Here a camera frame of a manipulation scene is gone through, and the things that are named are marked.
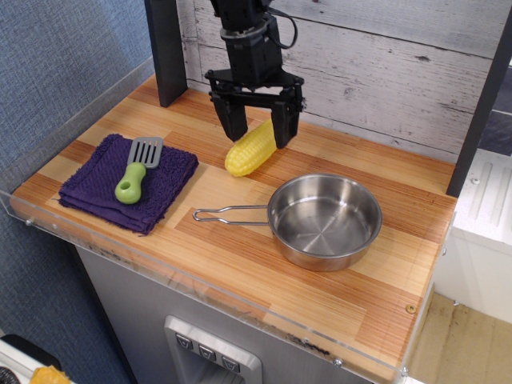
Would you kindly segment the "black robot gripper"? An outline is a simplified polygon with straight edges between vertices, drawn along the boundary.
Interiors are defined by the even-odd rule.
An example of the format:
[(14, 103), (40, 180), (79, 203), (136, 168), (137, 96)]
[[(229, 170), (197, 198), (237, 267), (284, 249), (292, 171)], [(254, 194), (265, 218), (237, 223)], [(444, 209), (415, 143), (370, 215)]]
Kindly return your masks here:
[(210, 96), (226, 136), (236, 142), (248, 131), (247, 106), (271, 110), (274, 139), (284, 148), (298, 132), (304, 80), (282, 68), (282, 52), (294, 46), (280, 39), (274, 15), (222, 15), (221, 39), (230, 67), (208, 70)]

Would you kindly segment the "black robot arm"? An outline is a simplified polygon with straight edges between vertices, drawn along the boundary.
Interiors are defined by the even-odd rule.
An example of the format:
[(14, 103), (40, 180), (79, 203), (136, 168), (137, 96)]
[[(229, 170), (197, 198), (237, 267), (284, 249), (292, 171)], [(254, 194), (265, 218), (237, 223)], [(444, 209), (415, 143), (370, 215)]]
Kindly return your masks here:
[(276, 17), (287, 15), (269, 1), (213, 1), (212, 6), (221, 19), (230, 67), (208, 70), (205, 77), (225, 134), (236, 142), (248, 130), (245, 108), (266, 108), (281, 149), (297, 134), (304, 105), (304, 80), (282, 68), (282, 52), (292, 45), (281, 41)]

